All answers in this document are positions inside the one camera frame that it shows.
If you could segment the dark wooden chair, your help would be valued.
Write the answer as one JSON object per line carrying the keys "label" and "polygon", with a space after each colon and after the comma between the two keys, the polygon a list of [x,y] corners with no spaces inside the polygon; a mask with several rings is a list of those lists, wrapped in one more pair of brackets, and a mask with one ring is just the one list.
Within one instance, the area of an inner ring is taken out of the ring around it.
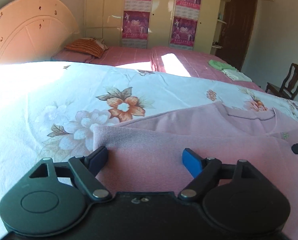
{"label": "dark wooden chair", "polygon": [[265,92],[271,92],[280,98],[294,100],[298,94],[298,64],[291,64],[287,76],[280,87],[268,82]]}

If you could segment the pink checked bed cover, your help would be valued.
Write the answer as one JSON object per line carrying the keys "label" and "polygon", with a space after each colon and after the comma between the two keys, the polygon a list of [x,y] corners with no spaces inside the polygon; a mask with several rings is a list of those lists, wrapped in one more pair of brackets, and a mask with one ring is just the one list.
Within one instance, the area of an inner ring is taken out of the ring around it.
{"label": "pink checked bed cover", "polygon": [[163,72],[177,76],[199,77],[250,88],[263,92],[254,82],[234,81],[220,70],[210,66],[210,61],[225,63],[206,53],[168,47],[152,49],[109,47],[101,58],[63,49],[51,57],[52,61],[68,61],[106,65],[118,68]]}

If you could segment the cream wardrobe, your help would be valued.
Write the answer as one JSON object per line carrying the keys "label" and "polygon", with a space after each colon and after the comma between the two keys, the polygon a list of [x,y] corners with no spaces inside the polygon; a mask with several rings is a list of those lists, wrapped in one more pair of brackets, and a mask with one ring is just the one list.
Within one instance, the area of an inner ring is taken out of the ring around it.
{"label": "cream wardrobe", "polygon": [[[222,0],[201,0],[194,51],[210,53]],[[147,48],[169,47],[176,0],[152,0]],[[86,0],[86,36],[103,38],[109,46],[122,46],[125,0]]]}

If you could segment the lower right purple poster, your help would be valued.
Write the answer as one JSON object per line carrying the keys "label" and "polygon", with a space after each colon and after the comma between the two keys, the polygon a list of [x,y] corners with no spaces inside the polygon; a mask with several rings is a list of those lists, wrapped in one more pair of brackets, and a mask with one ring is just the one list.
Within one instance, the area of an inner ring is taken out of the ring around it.
{"label": "lower right purple poster", "polygon": [[197,21],[174,17],[169,46],[184,50],[193,50]]}

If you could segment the cream wooden headboard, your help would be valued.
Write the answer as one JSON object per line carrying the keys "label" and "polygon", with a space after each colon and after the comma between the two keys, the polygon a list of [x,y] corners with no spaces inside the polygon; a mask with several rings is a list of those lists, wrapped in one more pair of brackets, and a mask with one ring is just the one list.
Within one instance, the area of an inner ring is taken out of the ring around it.
{"label": "cream wooden headboard", "polygon": [[60,0],[14,0],[0,9],[0,64],[48,61],[80,37]]}

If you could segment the pink knit sweater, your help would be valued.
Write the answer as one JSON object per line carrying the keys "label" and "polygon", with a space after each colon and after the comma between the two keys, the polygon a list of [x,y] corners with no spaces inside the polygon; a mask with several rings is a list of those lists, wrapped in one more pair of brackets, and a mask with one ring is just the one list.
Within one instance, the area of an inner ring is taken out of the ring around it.
{"label": "pink knit sweater", "polygon": [[244,111],[220,102],[94,128],[94,147],[108,163],[97,175],[110,192],[180,192],[192,176],[184,149],[225,164],[249,161],[289,200],[283,232],[298,239],[298,122],[277,109]]}

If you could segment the green folded cloth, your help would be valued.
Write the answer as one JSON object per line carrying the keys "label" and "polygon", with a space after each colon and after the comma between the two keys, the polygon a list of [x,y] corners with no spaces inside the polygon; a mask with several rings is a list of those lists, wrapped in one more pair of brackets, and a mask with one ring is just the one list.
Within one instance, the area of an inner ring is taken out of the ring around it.
{"label": "green folded cloth", "polygon": [[227,64],[225,62],[220,62],[216,60],[210,60],[208,64],[219,71],[225,70],[225,69],[230,69],[230,70],[237,70],[235,67],[231,66],[230,64]]}

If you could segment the white floral bed sheet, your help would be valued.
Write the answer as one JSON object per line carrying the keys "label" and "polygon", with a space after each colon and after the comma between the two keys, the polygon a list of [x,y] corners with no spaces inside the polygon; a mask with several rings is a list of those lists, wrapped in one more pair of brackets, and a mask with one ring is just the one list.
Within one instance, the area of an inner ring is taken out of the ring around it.
{"label": "white floral bed sheet", "polygon": [[[162,72],[73,62],[0,65],[0,200],[41,158],[93,150],[93,129],[177,109],[222,103],[298,127],[298,102],[252,88]],[[0,238],[6,234],[0,219]]]}

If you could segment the dark brown door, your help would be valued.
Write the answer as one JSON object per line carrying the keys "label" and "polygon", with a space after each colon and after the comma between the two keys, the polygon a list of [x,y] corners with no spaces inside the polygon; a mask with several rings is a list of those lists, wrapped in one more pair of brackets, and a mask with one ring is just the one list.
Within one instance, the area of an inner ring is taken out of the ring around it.
{"label": "dark brown door", "polygon": [[253,31],[257,0],[231,0],[225,5],[216,56],[241,70]]}

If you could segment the orange striped pillow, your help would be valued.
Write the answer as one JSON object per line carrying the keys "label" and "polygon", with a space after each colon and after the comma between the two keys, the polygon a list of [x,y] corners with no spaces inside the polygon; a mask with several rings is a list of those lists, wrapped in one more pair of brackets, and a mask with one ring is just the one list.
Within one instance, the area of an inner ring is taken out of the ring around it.
{"label": "orange striped pillow", "polygon": [[98,59],[109,49],[109,47],[105,45],[103,39],[93,37],[80,38],[67,44],[64,48],[69,51],[88,54]]}

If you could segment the white folded cloth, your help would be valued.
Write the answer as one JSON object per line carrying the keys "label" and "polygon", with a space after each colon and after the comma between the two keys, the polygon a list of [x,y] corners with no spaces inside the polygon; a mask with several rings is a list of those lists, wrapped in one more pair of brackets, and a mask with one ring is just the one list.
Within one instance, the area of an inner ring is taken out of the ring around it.
{"label": "white folded cloth", "polygon": [[222,72],[233,81],[252,82],[251,78],[237,70],[223,69]]}

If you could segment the upper right purple poster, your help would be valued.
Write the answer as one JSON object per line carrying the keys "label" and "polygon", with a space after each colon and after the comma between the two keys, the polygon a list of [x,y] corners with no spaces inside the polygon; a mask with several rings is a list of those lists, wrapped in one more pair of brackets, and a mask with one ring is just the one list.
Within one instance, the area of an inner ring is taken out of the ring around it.
{"label": "upper right purple poster", "polygon": [[176,0],[174,16],[197,21],[200,7],[201,0]]}

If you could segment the lower left purple poster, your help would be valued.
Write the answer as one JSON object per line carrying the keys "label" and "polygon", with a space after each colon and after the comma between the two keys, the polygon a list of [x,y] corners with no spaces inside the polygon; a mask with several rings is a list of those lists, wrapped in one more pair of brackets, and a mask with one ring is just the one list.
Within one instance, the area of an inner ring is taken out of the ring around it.
{"label": "lower left purple poster", "polygon": [[149,12],[124,11],[121,45],[128,48],[147,48]]}

